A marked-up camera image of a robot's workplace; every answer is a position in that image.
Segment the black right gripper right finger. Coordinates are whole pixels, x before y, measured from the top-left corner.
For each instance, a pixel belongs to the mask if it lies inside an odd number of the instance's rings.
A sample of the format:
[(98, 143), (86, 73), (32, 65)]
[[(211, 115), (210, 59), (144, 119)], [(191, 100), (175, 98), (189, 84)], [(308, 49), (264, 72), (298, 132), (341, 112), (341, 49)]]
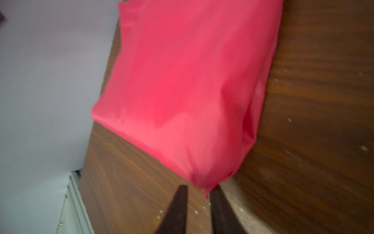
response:
[(213, 234), (247, 234), (219, 185), (210, 192), (209, 201)]

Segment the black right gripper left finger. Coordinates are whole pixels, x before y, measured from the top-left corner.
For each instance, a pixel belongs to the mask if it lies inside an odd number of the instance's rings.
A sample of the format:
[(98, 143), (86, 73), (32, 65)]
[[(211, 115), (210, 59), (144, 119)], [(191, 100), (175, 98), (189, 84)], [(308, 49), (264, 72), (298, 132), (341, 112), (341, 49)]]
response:
[(185, 234), (187, 223), (188, 186), (180, 185), (155, 234)]

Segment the pink raincoat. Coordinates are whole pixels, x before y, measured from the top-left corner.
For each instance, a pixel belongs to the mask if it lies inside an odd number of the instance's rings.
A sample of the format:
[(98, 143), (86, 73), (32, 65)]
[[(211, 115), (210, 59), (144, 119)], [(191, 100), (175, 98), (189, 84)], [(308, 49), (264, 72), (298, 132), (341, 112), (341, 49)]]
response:
[(92, 118), (209, 193), (256, 142), (283, 1), (124, 1)]

